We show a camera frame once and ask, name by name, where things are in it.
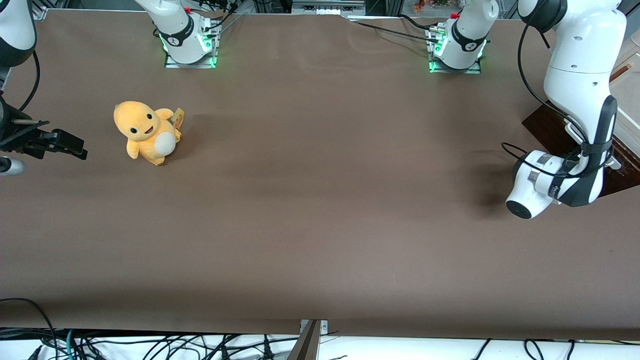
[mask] plush toy tag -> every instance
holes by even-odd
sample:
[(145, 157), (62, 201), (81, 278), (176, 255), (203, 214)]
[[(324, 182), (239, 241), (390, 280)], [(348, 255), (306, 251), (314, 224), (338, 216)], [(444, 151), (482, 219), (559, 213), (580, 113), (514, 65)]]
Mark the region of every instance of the plush toy tag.
[(173, 124), (173, 127), (175, 127), (176, 129), (180, 129), (180, 126), (182, 126), (183, 120), (184, 120), (184, 111), (178, 108), (178, 110), (175, 111), (175, 113), (173, 114), (173, 117), (171, 118), (171, 123)]

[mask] stuffed toy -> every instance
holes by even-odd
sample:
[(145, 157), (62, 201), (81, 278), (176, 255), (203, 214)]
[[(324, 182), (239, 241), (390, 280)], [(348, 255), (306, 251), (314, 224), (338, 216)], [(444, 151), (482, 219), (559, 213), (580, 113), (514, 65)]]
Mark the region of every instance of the stuffed toy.
[(175, 114), (169, 109), (154, 111), (138, 101), (125, 101), (113, 111), (118, 130), (128, 138), (127, 154), (132, 159), (142, 154), (156, 166), (164, 164), (164, 157), (173, 152), (182, 138), (179, 129), (183, 119), (180, 108)]

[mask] plush toy white belly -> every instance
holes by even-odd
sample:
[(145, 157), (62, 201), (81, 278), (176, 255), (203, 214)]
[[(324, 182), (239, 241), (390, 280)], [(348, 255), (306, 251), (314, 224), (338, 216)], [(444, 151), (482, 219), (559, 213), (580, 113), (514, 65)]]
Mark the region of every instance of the plush toy white belly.
[(154, 148), (156, 148), (156, 152), (159, 155), (167, 156), (171, 154), (175, 149), (175, 136), (167, 132), (158, 134)]

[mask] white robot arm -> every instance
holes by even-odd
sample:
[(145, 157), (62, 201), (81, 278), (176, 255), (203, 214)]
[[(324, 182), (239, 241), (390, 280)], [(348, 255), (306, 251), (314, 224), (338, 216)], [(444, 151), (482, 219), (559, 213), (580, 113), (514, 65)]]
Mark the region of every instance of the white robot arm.
[(550, 102), (578, 127), (565, 120), (565, 129), (579, 145), (568, 158), (542, 151), (520, 158), (506, 201), (518, 217), (535, 217), (554, 201), (584, 206), (600, 195), (618, 112), (609, 76), (627, 25), (618, 5), (618, 0), (520, 0), (518, 4), (528, 26), (542, 33), (556, 31), (544, 89)]
[[(0, 67), (14, 67), (34, 59), (36, 29), (31, 14), (31, 1), (0, 0)], [(29, 96), (35, 93), (36, 85)], [(49, 121), (33, 120), (22, 112), (29, 99), (18, 109), (7, 104), (0, 93), (0, 151), (19, 152), (42, 159), (45, 152), (64, 152), (86, 159), (84, 141), (64, 130), (51, 132), (40, 129)], [(0, 157), (0, 176), (19, 175), (24, 171), (21, 160)]]
[(447, 39), (434, 55), (451, 69), (467, 70), (486, 45), (486, 36), (499, 12), (496, 0), (467, 1), (460, 17), (444, 23)]
[(35, 47), (31, 1), (0, 0), (0, 67), (24, 63)]
[(207, 37), (211, 20), (197, 13), (188, 14), (178, 0), (135, 0), (144, 8), (160, 32), (166, 52), (176, 62), (194, 63), (212, 51)]

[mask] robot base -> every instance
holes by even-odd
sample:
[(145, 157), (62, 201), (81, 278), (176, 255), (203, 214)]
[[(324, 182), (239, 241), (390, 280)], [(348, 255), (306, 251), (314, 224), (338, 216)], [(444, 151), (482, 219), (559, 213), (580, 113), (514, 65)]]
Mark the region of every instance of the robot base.
[(169, 56), (169, 52), (166, 50), (165, 46), (164, 51), (166, 53), (166, 58), (164, 59), (164, 67), (168, 69), (215, 69), (218, 62), (218, 48), (220, 48), (220, 33), (222, 30), (222, 26), (218, 25), (219, 23), (219, 20), (204, 18), (204, 27), (212, 28), (209, 31), (202, 33), (203, 47), (211, 49), (211, 51), (209, 51), (205, 56), (194, 63), (183, 64), (175, 61), (171, 56)]
[(447, 74), (480, 74), (480, 59), (476, 60), (476, 62), (471, 65), (467, 70), (453, 69), (448, 67), (442, 62), (440, 58), (434, 55), (436, 48), (438, 46), (442, 46), (442, 41), (444, 39), (444, 29), (445, 24), (443, 22), (439, 23), (438, 26), (432, 26), (429, 30), (425, 30), (424, 34), (428, 39), (436, 39), (439, 42), (429, 42), (427, 41), (427, 53), (429, 54), (429, 71), (430, 72), (444, 72)]

